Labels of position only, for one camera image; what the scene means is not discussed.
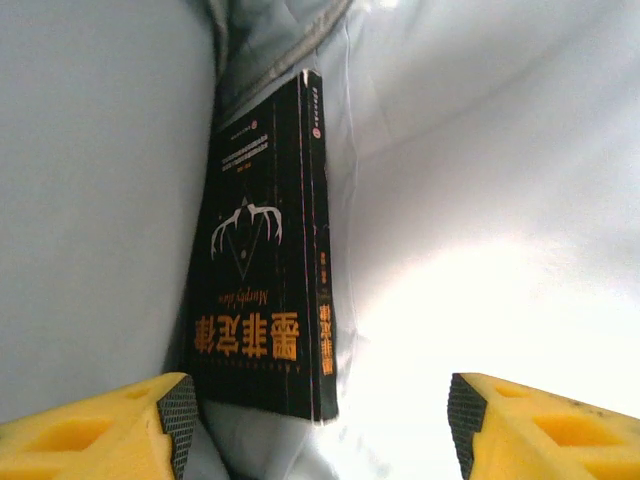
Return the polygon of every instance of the white antler illustration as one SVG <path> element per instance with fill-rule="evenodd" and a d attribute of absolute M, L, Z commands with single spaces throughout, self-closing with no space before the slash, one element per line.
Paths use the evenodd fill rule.
<path fill-rule="evenodd" d="M 220 232 L 220 230 L 222 230 L 222 232 L 220 232 L 220 251 L 222 251 L 222 239 L 224 238 L 224 231 L 232 223 L 236 226 L 236 228 L 238 228 L 238 217 L 240 217 L 240 211 L 241 210 L 242 210 L 242 208 L 237 208 L 236 211 L 233 212 L 233 215 L 231 215 L 224 222 L 222 222 L 220 225 L 218 225 L 216 227 L 216 229 L 213 231 L 213 235 L 211 235 L 211 259 L 212 260 L 213 260 L 214 254 L 217 252 L 217 250 L 216 250 L 216 237 L 218 235 L 218 232 Z"/>
<path fill-rule="evenodd" d="M 269 221 L 269 212 L 273 213 L 276 219 L 278 229 L 276 230 L 276 238 L 278 239 L 278 245 L 282 242 L 282 214 L 280 210 L 275 207 L 256 207 L 253 203 L 247 205 L 249 213 L 251 213 L 251 224 L 253 224 L 253 217 L 258 214 L 264 215 L 264 219 L 267 221 L 267 240 L 271 240 L 271 222 Z"/>

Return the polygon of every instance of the black book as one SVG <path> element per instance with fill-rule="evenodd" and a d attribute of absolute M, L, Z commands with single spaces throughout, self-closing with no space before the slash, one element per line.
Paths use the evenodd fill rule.
<path fill-rule="evenodd" d="M 214 401 L 338 414 L 322 80 L 305 70 L 212 135 L 187 369 Z"/>

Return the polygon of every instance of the white fabric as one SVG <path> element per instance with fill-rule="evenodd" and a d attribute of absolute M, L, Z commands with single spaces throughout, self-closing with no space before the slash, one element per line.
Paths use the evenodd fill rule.
<path fill-rule="evenodd" d="M 299 454 L 286 420 L 214 419 L 234 466 L 460 478 L 456 371 L 640 417 L 639 42 L 631 2 L 356 0 L 297 67 L 324 77 L 342 413 Z"/>
<path fill-rule="evenodd" d="M 161 372 L 202 192 L 212 45 L 193 2 L 2 3 L 0 423 Z M 198 439 L 206 478 L 226 478 Z"/>

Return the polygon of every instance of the book cover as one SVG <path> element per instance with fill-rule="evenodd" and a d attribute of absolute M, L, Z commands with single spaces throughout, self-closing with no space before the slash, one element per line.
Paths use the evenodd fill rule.
<path fill-rule="evenodd" d="M 212 135 L 186 337 L 206 398 L 338 414 L 324 135 L 309 70 Z"/>

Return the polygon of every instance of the book spine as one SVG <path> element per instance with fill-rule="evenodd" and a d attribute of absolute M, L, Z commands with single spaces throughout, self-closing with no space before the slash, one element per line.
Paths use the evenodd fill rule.
<path fill-rule="evenodd" d="M 308 146 L 305 182 L 311 218 L 308 233 L 313 255 L 310 265 L 310 330 L 313 375 L 314 420 L 330 420 L 338 415 L 336 392 L 336 327 L 331 289 L 331 248 L 329 202 L 326 176 L 326 147 L 322 79 L 312 71 L 302 75 L 303 145 Z"/>

